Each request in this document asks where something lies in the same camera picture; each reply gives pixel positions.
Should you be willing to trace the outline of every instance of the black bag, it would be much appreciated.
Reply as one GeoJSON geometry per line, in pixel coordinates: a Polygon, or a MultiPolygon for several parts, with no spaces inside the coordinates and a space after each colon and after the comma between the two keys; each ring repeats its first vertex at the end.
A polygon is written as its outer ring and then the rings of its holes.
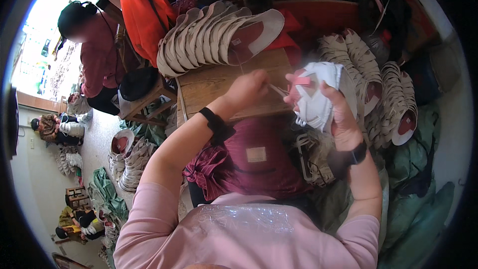
{"type": "Polygon", "coordinates": [[[124,75],[119,92],[130,102],[143,98],[156,85],[158,75],[158,69],[154,67],[132,70],[124,75]]]}

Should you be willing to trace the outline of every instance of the wooden table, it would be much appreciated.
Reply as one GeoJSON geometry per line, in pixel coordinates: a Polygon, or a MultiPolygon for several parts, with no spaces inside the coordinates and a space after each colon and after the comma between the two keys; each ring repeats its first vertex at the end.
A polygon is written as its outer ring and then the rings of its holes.
{"type": "Polygon", "coordinates": [[[176,94],[176,91],[170,86],[168,86],[166,80],[161,75],[159,75],[158,81],[156,85],[152,88],[152,90],[146,96],[136,101],[126,101],[125,99],[123,99],[120,91],[118,90],[118,99],[120,104],[119,116],[122,119],[128,121],[135,121],[149,125],[166,126],[166,122],[158,121],[155,116],[157,116],[160,112],[164,111],[166,108],[169,108],[174,103],[176,103],[176,94]],[[150,103],[159,103],[159,97],[162,95],[170,98],[171,100],[169,102],[161,104],[158,109],[147,114],[147,112],[145,111],[145,107],[148,106],[150,103]]]}
{"type": "MultiPolygon", "coordinates": [[[[282,89],[287,89],[285,75],[293,72],[284,49],[263,51],[243,64],[242,69],[245,74],[255,69],[265,69],[269,73],[271,84],[282,89]]],[[[181,86],[187,118],[191,118],[214,99],[224,95],[232,82],[240,75],[242,75],[240,66],[219,65],[192,69],[180,76],[177,82],[181,86]]],[[[284,103],[278,93],[270,89],[265,98],[253,107],[235,114],[230,121],[288,112],[292,112],[291,108],[284,103]]],[[[177,126],[182,124],[184,124],[184,115],[181,102],[178,100],[177,126]]]]}

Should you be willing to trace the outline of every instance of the pink shirt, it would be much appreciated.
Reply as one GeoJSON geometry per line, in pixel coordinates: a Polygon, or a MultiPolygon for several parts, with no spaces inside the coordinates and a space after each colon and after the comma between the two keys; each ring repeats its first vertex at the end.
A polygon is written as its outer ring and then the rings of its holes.
{"type": "Polygon", "coordinates": [[[248,203],[264,199],[271,198],[225,194],[210,205],[194,208],[178,224],[173,194],[156,183],[140,184],[116,244],[115,266],[376,268],[377,218],[352,218],[333,237],[295,207],[248,203]]]}
{"type": "Polygon", "coordinates": [[[102,15],[104,19],[100,13],[93,16],[94,38],[81,45],[80,59],[85,76],[81,91],[87,98],[97,96],[103,87],[118,87],[126,73],[113,41],[118,24],[106,13],[102,15]]]}

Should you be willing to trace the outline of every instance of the orange bag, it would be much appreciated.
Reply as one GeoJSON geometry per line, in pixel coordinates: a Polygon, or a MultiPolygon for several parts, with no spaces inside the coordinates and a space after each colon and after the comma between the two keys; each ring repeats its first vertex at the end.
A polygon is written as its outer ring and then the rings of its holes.
{"type": "Polygon", "coordinates": [[[135,51],[157,68],[158,43],[174,27],[176,13],[168,0],[120,1],[124,24],[135,51]]]}

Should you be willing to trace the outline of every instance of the maroon striped fabric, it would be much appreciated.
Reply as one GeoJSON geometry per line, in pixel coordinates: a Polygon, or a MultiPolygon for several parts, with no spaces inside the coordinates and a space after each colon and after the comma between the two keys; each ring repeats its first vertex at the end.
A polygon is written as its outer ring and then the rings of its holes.
{"type": "Polygon", "coordinates": [[[189,182],[203,189],[206,200],[230,192],[267,195],[277,199],[301,194],[311,186],[292,165],[279,137],[284,125],[277,118],[245,119],[234,128],[236,134],[225,147],[209,147],[198,154],[183,171],[189,182]],[[247,149],[265,151],[264,161],[249,162],[247,149]]]}

